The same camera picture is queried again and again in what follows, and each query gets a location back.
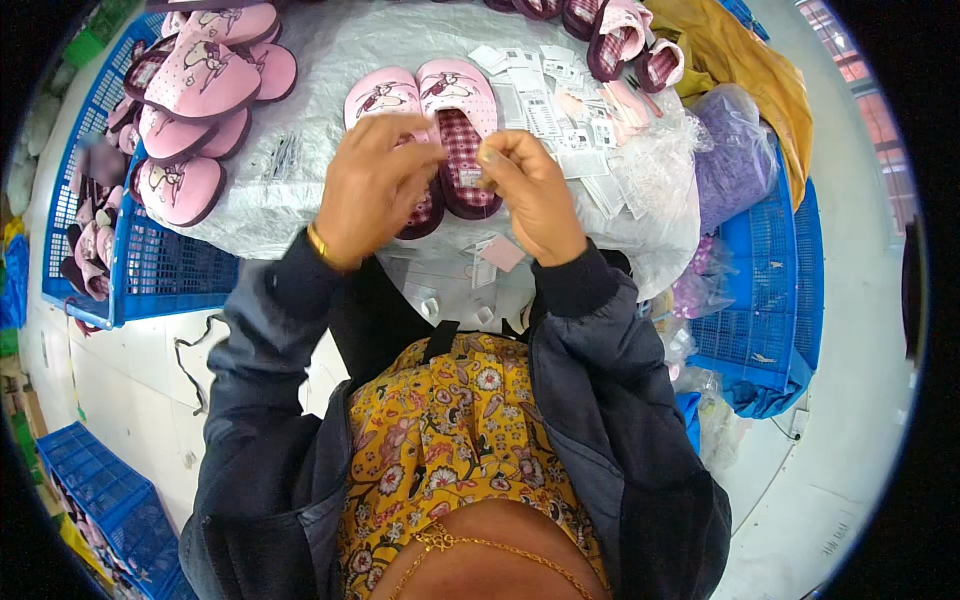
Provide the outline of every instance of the pink tag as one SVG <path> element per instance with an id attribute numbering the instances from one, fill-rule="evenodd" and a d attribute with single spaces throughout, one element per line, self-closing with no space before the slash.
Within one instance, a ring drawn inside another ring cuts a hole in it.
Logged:
<path id="1" fill-rule="evenodd" d="M 487 244 L 487 247 L 480 251 L 481 258 L 489 260 L 505 273 L 512 271 L 516 264 L 523 260 L 524 256 L 526 256 L 526 252 L 500 234 L 497 234 L 490 244 Z"/>

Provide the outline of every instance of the skin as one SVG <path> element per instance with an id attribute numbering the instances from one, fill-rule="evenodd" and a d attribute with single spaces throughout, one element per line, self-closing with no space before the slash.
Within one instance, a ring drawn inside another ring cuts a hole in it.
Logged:
<path id="1" fill-rule="evenodd" d="M 348 272 L 388 243 L 406 224 L 444 149 L 437 144 L 396 147 L 408 132 L 426 131 L 420 116 L 365 117 L 341 141 L 326 173 L 323 203 L 314 227 L 327 245 L 324 260 Z M 587 249 L 564 174 L 538 140 L 525 131 L 489 136 L 477 153 L 478 185 L 495 191 L 510 209 L 514 234 L 544 267 L 563 265 Z M 559 564 L 604 598 L 600 580 L 584 555 L 553 521 L 520 502 L 490 499 L 439 519 L 455 537 L 510 544 Z M 424 549 L 418 541 L 401 550 L 384 572 L 371 599 L 389 598 L 403 573 Z M 581 598 L 563 575 L 504 550 L 472 543 L 432 551 L 398 598 Z"/>

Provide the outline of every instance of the yellow floral shirt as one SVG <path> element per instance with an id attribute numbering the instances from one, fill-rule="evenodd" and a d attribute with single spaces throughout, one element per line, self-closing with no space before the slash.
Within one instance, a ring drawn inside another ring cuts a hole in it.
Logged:
<path id="1" fill-rule="evenodd" d="M 421 365 L 427 340 L 354 393 L 354 454 L 338 531 L 347 598 L 368 598 L 415 532 L 471 502 L 507 498 L 560 526 L 608 585 L 586 509 L 543 429 L 527 346 L 459 334 Z"/>

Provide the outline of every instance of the gold necklace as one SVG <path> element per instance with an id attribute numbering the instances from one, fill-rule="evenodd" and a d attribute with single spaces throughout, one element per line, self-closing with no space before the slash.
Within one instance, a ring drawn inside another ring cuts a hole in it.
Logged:
<path id="1" fill-rule="evenodd" d="M 427 533 L 427 530 L 429 529 L 436 529 L 436 533 Z M 534 563 L 540 563 L 544 566 L 549 566 L 553 570 L 563 575 L 564 578 L 570 582 L 570 584 L 574 586 L 577 591 L 580 592 L 580 595 L 586 600 L 593 600 L 593 596 L 590 595 L 590 592 L 587 591 L 587 588 L 584 588 L 583 584 L 577 581 L 577 578 L 573 576 L 573 573 L 566 570 L 559 564 L 547 560 L 542 556 L 537 556 L 532 552 L 514 548 L 511 545 L 500 543 L 499 541 L 480 540 L 478 538 L 454 538 L 440 523 L 432 523 L 424 528 L 423 531 L 418 531 L 414 534 L 414 539 L 426 547 L 422 552 L 420 552 L 420 555 L 417 556 L 417 559 L 414 561 L 414 563 L 410 565 L 410 568 L 403 573 L 403 577 L 401 577 L 399 583 L 396 584 L 396 589 L 394 590 L 394 593 L 390 595 L 388 600 L 396 600 L 396 595 L 399 594 L 403 587 L 407 585 L 407 582 L 410 581 L 410 577 L 414 574 L 414 571 L 417 570 L 417 567 L 420 566 L 420 563 L 423 562 L 423 559 L 426 558 L 426 555 L 429 554 L 431 550 L 434 548 L 439 548 L 440 551 L 443 552 L 444 550 L 452 548 L 453 544 L 455 543 L 478 543 L 490 548 L 506 550 L 507 552 L 511 552 L 513 554 L 517 554 L 518 556 L 522 556 L 525 559 L 531 560 Z"/>

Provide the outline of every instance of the green crate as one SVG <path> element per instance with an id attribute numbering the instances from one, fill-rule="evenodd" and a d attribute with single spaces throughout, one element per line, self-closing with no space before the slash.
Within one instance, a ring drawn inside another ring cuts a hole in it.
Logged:
<path id="1" fill-rule="evenodd" d="M 138 0 L 104 0 L 94 9 L 85 27 L 63 50 L 63 59 L 78 69 L 110 44 Z"/>

